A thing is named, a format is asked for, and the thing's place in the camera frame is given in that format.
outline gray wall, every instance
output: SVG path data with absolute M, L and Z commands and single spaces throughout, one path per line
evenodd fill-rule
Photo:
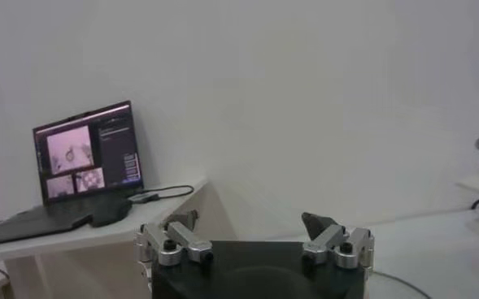
M 0 0 L 0 218 L 31 128 L 125 98 L 147 183 L 207 173 L 239 238 L 463 209 L 479 0 Z

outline metal bracket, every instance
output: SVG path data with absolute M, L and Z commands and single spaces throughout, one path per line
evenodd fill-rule
M 340 225 L 330 225 L 317 238 L 303 243 L 303 259 L 307 259 L 315 265 L 327 262 L 328 251 L 346 239 L 345 231 L 346 229 Z
M 167 236 L 187 249 L 187 254 L 191 261 L 203 264 L 210 262 L 214 258 L 212 243 L 209 240 L 203 240 L 196 236 L 179 222 L 168 224 Z
M 181 222 L 190 231 L 193 231 L 196 226 L 196 221 L 199 219 L 199 214 L 196 210 L 190 210 L 184 214 L 172 214 L 162 222 L 162 227 L 165 231 L 168 229 L 168 224 L 171 222 Z
M 355 269 L 362 266 L 366 270 L 366 279 L 372 271 L 374 262 L 375 237 L 366 228 L 356 228 L 340 246 L 334 250 L 337 266 Z
M 165 236 L 162 230 L 154 224 L 142 226 L 142 233 L 138 234 L 135 243 L 138 247 L 138 260 L 149 261 L 152 254 L 156 254 L 161 266 L 175 266 L 181 261 L 182 248 L 175 241 Z

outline video feed on screen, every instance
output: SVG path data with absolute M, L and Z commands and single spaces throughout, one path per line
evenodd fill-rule
M 75 174 L 78 192 L 95 190 L 105 187 L 102 168 L 82 171 Z
M 88 126 L 47 137 L 51 173 L 93 166 L 93 151 Z
M 49 198 L 62 197 L 64 195 L 75 193 L 73 178 L 70 175 L 49 179 L 46 183 Z

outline laptop screen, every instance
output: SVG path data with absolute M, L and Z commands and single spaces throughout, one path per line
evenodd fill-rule
M 44 202 L 143 187 L 130 102 L 33 129 Z

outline bolt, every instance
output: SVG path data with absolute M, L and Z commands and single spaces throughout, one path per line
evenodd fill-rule
M 166 240 L 164 243 L 163 243 L 163 250 L 165 251 L 173 251 L 173 250 L 176 250 L 176 242 L 173 241 L 173 240 Z
M 315 257 L 310 255 L 310 254 L 304 254 L 303 255 L 303 263 L 306 266 L 315 265 Z
M 203 264 L 208 264 L 214 260 L 214 254 L 212 252 L 203 253 L 201 255 L 201 262 Z
M 353 253 L 353 245 L 347 242 L 342 243 L 342 245 L 340 245 L 340 252 L 343 254 Z

